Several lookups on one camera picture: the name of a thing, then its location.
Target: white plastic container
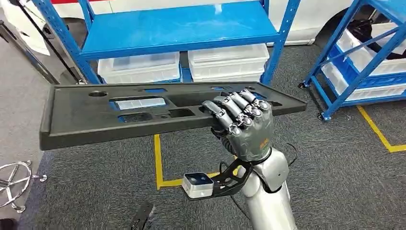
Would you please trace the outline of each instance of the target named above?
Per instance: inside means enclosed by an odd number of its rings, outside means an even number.
[[[396,24],[394,23],[373,24],[372,37],[381,35],[395,27]],[[379,40],[377,43],[380,46],[383,46],[387,41],[389,41],[389,38],[391,36],[393,36],[393,34]],[[351,32],[348,31],[347,29],[344,31],[341,38],[337,41],[337,45],[344,52],[356,46],[359,46],[360,44],[361,42],[356,37],[354,37],[354,35],[352,35]],[[403,53],[405,49],[406,49],[406,41],[404,41],[397,49],[395,49],[394,52]],[[348,57],[352,60],[354,66],[358,69],[359,72],[364,70],[364,68],[370,63],[370,61],[373,59],[374,56],[376,56],[376,53],[366,46],[348,55]],[[402,73],[402,72],[406,72],[406,58],[396,60],[384,60],[371,73],[371,76],[391,73]]]
[[[108,84],[179,79],[179,52],[100,59],[97,72]]]
[[[193,79],[264,72],[269,53],[265,44],[188,51]]]
[[[202,79],[193,79],[193,82],[234,82],[234,81],[258,81],[260,82],[262,72],[234,75],[234,76],[225,76],[219,78],[202,78]]]
[[[337,69],[337,67],[333,63],[328,63],[325,66],[323,66],[322,71],[334,85],[336,92],[341,95],[344,92],[344,90],[348,87],[348,83],[345,81],[341,72]],[[356,89],[346,99],[346,101],[386,97],[386,96],[396,96],[403,94],[405,90],[406,84]]]

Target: wire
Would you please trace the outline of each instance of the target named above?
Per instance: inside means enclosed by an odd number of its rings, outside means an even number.
[[[242,207],[237,203],[237,201],[236,201],[236,199],[234,198],[234,196],[233,196],[233,195],[230,195],[230,197],[231,197],[231,199],[233,200],[234,204],[237,206],[237,208],[240,209],[240,211],[242,212],[242,214],[244,214],[244,216],[245,216],[247,219],[250,219],[249,216],[248,216],[248,214],[247,214],[247,213],[242,209]]]
[[[287,142],[286,144],[290,145],[290,146],[294,149],[294,158],[293,158],[293,160],[288,164],[288,166],[290,167],[290,166],[296,161],[296,159],[297,159],[297,149],[296,149],[296,147],[293,146],[291,143],[288,143],[288,142]]]
[[[219,172],[220,172],[220,174],[223,173],[223,169],[222,169],[222,166],[223,166],[223,165],[228,168],[228,164],[227,164],[227,163],[225,163],[224,161],[220,161],[220,166],[219,166]],[[240,211],[242,212],[242,214],[244,214],[244,216],[249,220],[250,218],[249,218],[248,214],[247,214],[247,213],[242,209],[242,207],[237,203],[237,201],[236,201],[236,199],[234,198],[234,196],[233,196],[233,195],[230,195],[230,197],[231,197],[231,199],[233,200],[234,204],[237,206],[237,208],[240,209]]]

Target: black cable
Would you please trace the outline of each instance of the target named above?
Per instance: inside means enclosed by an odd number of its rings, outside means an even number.
[[[222,166],[225,165],[228,168],[228,164],[225,163],[224,161],[220,161],[220,166],[219,166],[219,172],[220,174],[223,172]],[[242,207],[237,203],[236,199],[234,198],[233,195],[230,195],[231,199],[233,200],[234,204],[237,206],[238,209],[240,209],[240,211],[242,212],[242,214],[244,214],[244,216],[249,219],[248,214],[242,209]]]
[[[294,158],[293,158],[293,160],[288,164],[288,166],[290,167],[290,166],[296,161],[296,159],[297,159],[297,149],[296,149],[296,147],[293,146],[291,143],[288,143],[288,142],[287,142],[286,144],[290,145],[290,146],[294,149]]]
[[[234,198],[234,196],[233,196],[233,195],[230,195],[230,197],[231,197],[231,199],[233,200],[234,204],[237,206],[237,208],[240,209],[240,211],[242,212],[242,214],[244,214],[244,216],[245,216],[247,219],[250,219],[249,216],[248,216],[248,214],[247,214],[247,213],[242,209],[242,207],[237,203],[237,201],[236,201],[236,199]]]
[[[42,30],[38,27],[38,25],[35,23],[33,18],[28,14],[28,12],[24,9],[24,7],[21,5],[19,1],[16,1],[18,7],[20,7],[21,11],[25,14],[25,16],[30,20],[30,22],[33,24],[33,26],[37,29],[39,34],[42,36],[42,38],[45,40],[45,42],[51,47],[52,51],[56,54],[58,59],[62,62],[62,64],[65,66],[65,68],[68,70],[68,72],[72,75],[73,79],[75,79],[76,82],[80,82],[80,79],[76,77],[76,75],[73,73],[73,71],[70,69],[70,67],[67,65],[65,60],[62,58],[62,56],[58,53],[58,51],[55,49],[55,47],[51,44],[51,42],[48,40],[48,38],[45,36],[45,34],[42,32]]]

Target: blue shelving unit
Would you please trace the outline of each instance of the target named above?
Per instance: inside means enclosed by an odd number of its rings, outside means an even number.
[[[360,46],[354,47],[346,52],[342,52],[336,45],[336,42],[341,37],[344,30],[347,28],[351,19],[357,13],[361,6],[369,4],[376,8],[379,12],[384,14],[391,21],[396,23],[398,27],[392,29],[380,36],[377,36]],[[363,71],[358,72],[355,67],[352,66],[352,62],[348,59],[344,61],[344,57],[351,52],[354,52],[368,44],[371,44],[383,37],[394,34],[393,37],[382,47],[382,49],[376,54],[372,61],[364,68]],[[405,74],[385,75],[385,76],[370,76],[373,70],[392,52],[394,48],[399,46],[406,38],[406,1],[405,0],[354,0],[351,6],[348,8],[346,14],[338,25],[337,29],[333,33],[332,37],[327,42],[320,56],[318,57],[315,65],[311,69],[306,79],[299,85],[301,88],[309,87],[311,83],[314,84],[315,89],[320,94],[321,98],[327,105],[327,110],[323,111],[319,118],[322,120],[330,120],[331,115],[336,112],[340,107],[353,106],[357,104],[372,104],[379,102],[398,101],[406,99],[406,91],[401,95],[377,97],[362,100],[346,101],[346,99],[356,89],[362,89],[367,87],[387,86],[392,84],[405,83]],[[321,67],[329,62],[338,65],[338,69],[344,75],[344,78],[348,82],[348,87],[338,94],[335,91],[334,85],[330,80],[325,77],[328,86],[336,95],[335,101],[331,101],[327,96],[324,89],[321,87],[316,76],[321,72]]]
[[[289,0],[280,30],[268,19],[269,0],[94,14],[78,0],[88,35],[79,48],[50,0],[33,0],[90,83],[101,83],[88,61],[274,42],[261,82],[269,84],[300,0]]]

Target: yellow line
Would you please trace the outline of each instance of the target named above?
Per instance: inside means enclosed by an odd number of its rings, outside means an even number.
[[[182,179],[164,181],[162,173],[162,156],[161,156],[161,141],[159,134],[154,135],[154,147],[155,147],[155,172],[157,177],[157,190],[161,187],[176,187],[182,185]],[[237,175],[238,169],[233,171],[234,175]],[[217,176],[219,172],[209,173],[209,177]]]
[[[383,145],[388,149],[389,152],[399,152],[399,151],[406,151],[406,145],[397,145],[397,146],[392,146],[389,141],[385,138],[385,136],[382,134],[382,132],[378,129],[376,124],[372,121],[371,117],[367,114],[367,112],[364,110],[364,108],[360,105],[357,105],[358,110],[364,117],[364,119],[368,122],[369,126],[372,128],[372,130],[378,135],[379,139],[383,143]]]
[[[388,140],[385,138],[385,136],[382,134],[382,132],[378,129],[378,127],[372,121],[371,117],[369,117],[367,112],[360,105],[357,105],[357,108],[360,111],[360,113],[362,114],[362,116],[365,118],[365,120],[368,122],[368,124],[372,128],[372,130],[376,133],[376,135],[378,135],[378,137],[382,141],[383,145],[385,145],[385,147],[390,151],[391,144],[389,144]]]
[[[219,173],[214,172],[214,173],[209,173],[209,177],[214,177],[217,176]],[[170,181],[164,181],[161,185],[161,187],[176,187],[176,186],[181,186],[182,185],[182,179],[176,179],[176,180],[170,180]]]
[[[391,146],[389,149],[390,152],[400,152],[400,151],[406,151],[406,145],[395,145]]]
[[[155,146],[155,170],[157,176],[157,190],[163,186],[163,174],[162,174],[162,157],[161,157],[161,141],[159,134],[154,135]]]

